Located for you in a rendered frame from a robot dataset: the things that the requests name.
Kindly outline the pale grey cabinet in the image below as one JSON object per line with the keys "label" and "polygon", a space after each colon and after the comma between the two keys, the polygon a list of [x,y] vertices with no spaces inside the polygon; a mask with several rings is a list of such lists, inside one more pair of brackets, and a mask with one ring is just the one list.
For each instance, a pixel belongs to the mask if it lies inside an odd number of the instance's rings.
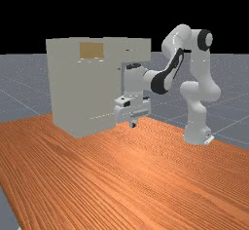
{"label": "pale grey cabinet", "polygon": [[121,93],[114,40],[49,39],[46,45],[53,123],[75,137],[113,129]]}

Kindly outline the pale grey cabinet drawer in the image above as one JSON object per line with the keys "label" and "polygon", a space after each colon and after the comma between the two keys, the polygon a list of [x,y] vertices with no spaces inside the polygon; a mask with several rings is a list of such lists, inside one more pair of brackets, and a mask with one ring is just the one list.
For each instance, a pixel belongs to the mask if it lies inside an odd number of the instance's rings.
{"label": "pale grey cabinet drawer", "polygon": [[104,56],[118,62],[149,61],[151,40],[127,37],[105,38]]}

